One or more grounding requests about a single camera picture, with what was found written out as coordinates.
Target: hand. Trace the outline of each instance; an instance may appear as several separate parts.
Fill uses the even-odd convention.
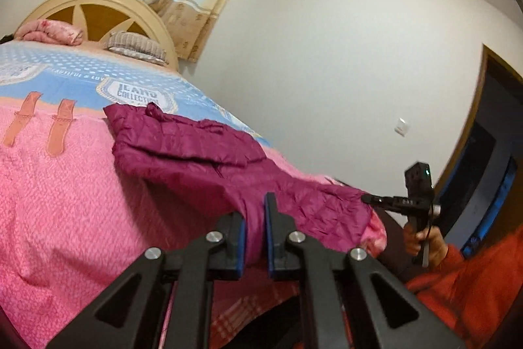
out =
[[[412,256],[417,256],[422,249],[421,242],[428,239],[430,243],[428,264],[430,268],[435,268],[445,259],[449,251],[449,246],[445,243],[441,231],[437,226],[431,227],[430,234],[428,236],[427,234],[428,228],[415,233],[409,223],[403,227],[403,241],[405,242],[407,253]]]

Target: wooden headboard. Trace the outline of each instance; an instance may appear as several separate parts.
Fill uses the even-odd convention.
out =
[[[171,35],[158,14],[141,0],[48,0],[22,24],[42,18],[74,24],[83,29],[85,40],[100,43],[118,30],[143,34],[161,45],[168,67],[178,71],[178,56]]]

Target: triangular cutout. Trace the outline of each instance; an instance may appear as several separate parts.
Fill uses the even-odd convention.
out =
[[[397,329],[418,319],[418,311],[398,294],[381,275],[377,273],[372,274],[371,282],[380,300],[387,324],[391,329]]]
[[[131,276],[116,290],[114,295],[96,311],[96,319],[113,327],[122,328],[141,280],[141,275],[135,273]]]

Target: puffer jacket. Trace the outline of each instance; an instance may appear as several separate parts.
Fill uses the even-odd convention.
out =
[[[294,217],[300,231],[326,247],[357,246],[371,208],[352,187],[291,177],[248,133],[147,107],[113,104],[104,111],[115,133],[116,165],[129,175],[163,183],[183,202],[209,217],[234,210],[247,223],[246,261],[257,262],[264,233],[263,199],[274,192],[278,209]]]

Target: pillow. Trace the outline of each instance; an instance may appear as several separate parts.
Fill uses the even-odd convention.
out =
[[[124,48],[122,46],[113,46],[111,48],[108,48],[107,50],[114,52],[116,54],[125,55],[126,57],[136,58],[137,60],[143,60],[147,62],[152,62],[153,64],[165,67],[166,62],[162,61],[159,58],[153,57],[149,54],[144,54],[142,52],[137,52],[132,49]]]
[[[112,33],[104,48],[109,49],[113,47],[127,48],[135,52],[141,52],[142,54],[158,58],[164,65],[169,64],[169,61],[166,60],[166,53],[160,44],[138,33],[125,32],[123,30]]]

